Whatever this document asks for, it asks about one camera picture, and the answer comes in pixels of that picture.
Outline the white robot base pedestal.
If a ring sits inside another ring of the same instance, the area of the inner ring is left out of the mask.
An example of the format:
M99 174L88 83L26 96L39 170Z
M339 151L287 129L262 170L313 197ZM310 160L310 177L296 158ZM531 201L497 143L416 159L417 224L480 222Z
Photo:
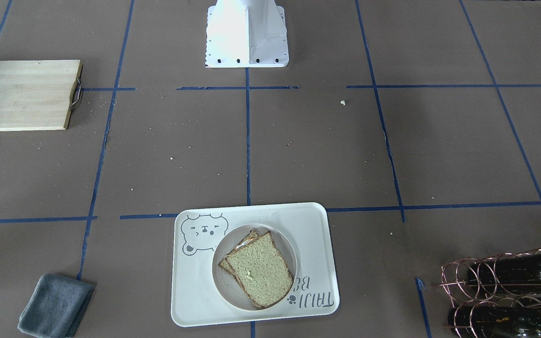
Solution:
M284 8L274 0L218 0L208 8L205 66L286 67Z

